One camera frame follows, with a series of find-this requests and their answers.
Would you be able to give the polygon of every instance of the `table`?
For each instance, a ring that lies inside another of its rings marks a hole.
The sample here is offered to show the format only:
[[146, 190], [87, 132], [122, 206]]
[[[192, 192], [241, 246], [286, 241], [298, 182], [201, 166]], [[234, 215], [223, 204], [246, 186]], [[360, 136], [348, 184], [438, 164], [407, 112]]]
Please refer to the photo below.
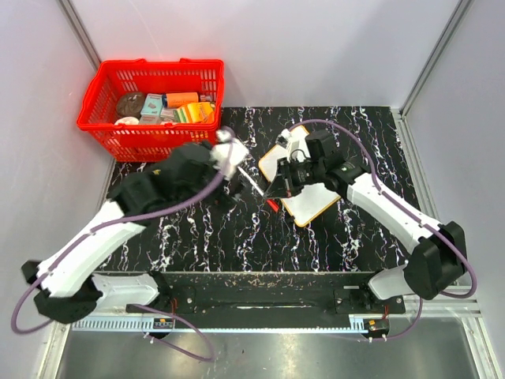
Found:
[[[243, 167], [260, 179], [259, 158], [280, 131], [310, 118], [329, 119], [359, 136], [376, 157], [380, 179], [418, 206], [402, 146], [388, 107], [236, 107], [224, 108], [222, 124], [232, 127], [250, 157]], [[309, 131], [316, 127], [307, 125]], [[331, 130], [348, 158], [361, 152]], [[110, 186], [145, 163], [117, 163]], [[332, 205], [306, 228], [273, 212], [249, 187], [228, 212], [198, 204], [155, 221], [130, 239], [100, 267], [103, 271], [197, 272], [376, 271], [404, 262], [406, 253], [388, 230], [346, 201]]]

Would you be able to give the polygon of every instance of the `red basket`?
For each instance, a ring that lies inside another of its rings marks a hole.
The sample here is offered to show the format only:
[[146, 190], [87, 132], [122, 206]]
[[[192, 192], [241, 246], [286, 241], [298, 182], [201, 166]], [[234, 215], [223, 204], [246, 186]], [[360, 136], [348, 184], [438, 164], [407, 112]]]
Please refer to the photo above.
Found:
[[[199, 92], [215, 101], [212, 124], [117, 125], [116, 103], [127, 92]], [[224, 64], [220, 60], [180, 62], [105, 61], [84, 95], [77, 125], [119, 162], [156, 162], [185, 142], [209, 140], [221, 121]]]

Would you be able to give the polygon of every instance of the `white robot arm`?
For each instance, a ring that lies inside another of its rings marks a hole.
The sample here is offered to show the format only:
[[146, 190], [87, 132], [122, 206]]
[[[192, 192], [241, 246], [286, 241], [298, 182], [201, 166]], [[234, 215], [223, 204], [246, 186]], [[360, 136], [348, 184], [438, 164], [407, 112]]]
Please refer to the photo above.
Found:
[[[228, 132], [219, 131], [222, 144], [185, 144], [170, 157], [145, 172], [129, 175], [95, 215], [67, 245], [45, 261], [28, 261], [22, 271], [33, 283], [49, 274], [39, 285], [35, 297], [38, 311], [62, 323], [71, 323], [93, 311], [124, 310], [128, 304], [154, 305], [166, 302], [167, 284], [157, 272], [138, 276], [105, 276], [94, 273], [119, 246], [141, 233], [148, 222], [116, 223], [91, 233], [93, 227], [120, 219], [138, 216], [178, 204], [198, 193], [224, 167], [225, 182], [209, 197], [213, 204], [227, 206], [242, 189], [236, 168], [249, 154], [236, 138], [230, 143]], [[231, 156], [230, 145], [233, 144]], [[54, 261], [82, 235], [89, 235], [49, 272]]]
[[[374, 180], [367, 167], [345, 160], [328, 131], [310, 133], [305, 142], [309, 157], [298, 161], [288, 154], [288, 158], [279, 159], [276, 176], [265, 197], [297, 196], [304, 186], [322, 182], [328, 190], [363, 208], [395, 235], [409, 253], [409, 263], [375, 274], [367, 283], [373, 297], [385, 300], [415, 293], [430, 300], [466, 272], [465, 265], [435, 235], [440, 233], [466, 257], [465, 235], [459, 225], [454, 222], [443, 225], [426, 216], [378, 178]], [[287, 130], [276, 143], [288, 152], [297, 145]]]

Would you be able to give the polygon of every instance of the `white wall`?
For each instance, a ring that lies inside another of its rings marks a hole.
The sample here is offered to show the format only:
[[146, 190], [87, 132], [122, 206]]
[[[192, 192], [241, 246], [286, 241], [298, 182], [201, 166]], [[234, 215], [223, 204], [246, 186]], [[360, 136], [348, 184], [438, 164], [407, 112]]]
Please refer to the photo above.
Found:
[[478, 302], [505, 370], [505, 2], [475, 2], [407, 115], [443, 221], [465, 229]]
[[[91, 219], [110, 159], [75, 126], [93, 69], [57, 2], [2, 2], [0, 47], [0, 377], [26, 379], [47, 332], [10, 331], [27, 287], [20, 266], [49, 257]], [[28, 302], [20, 324], [41, 319]]]
[[102, 59], [223, 59], [228, 107], [400, 107], [457, 2], [73, 0]]

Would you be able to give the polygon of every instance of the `red marker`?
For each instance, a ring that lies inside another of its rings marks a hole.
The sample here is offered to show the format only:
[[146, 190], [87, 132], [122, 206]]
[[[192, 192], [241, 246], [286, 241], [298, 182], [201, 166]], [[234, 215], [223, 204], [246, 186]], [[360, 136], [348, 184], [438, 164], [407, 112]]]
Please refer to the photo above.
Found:
[[[257, 191], [257, 193], [259, 193], [261, 196], [263, 196], [264, 195], [263, 190], [260, 188], [260, 186], [258, 186], [258, 184], [253, 180], [253, 178], [251, 178], [249, 176], [249, 174], [247, 172], [245, 172], [245, 170], [242, 167], [239, 167], [238, 170], [241, 172], [242, 175], [245, 176], [245, 178], [249, 181], [249, 183], [251, 183], [251, 186]], [[267, 204], [271, 206], [271, 208], [274, 210], [274, 212], [279, 211], [279, 206], [272, 199], [268, 199]]]

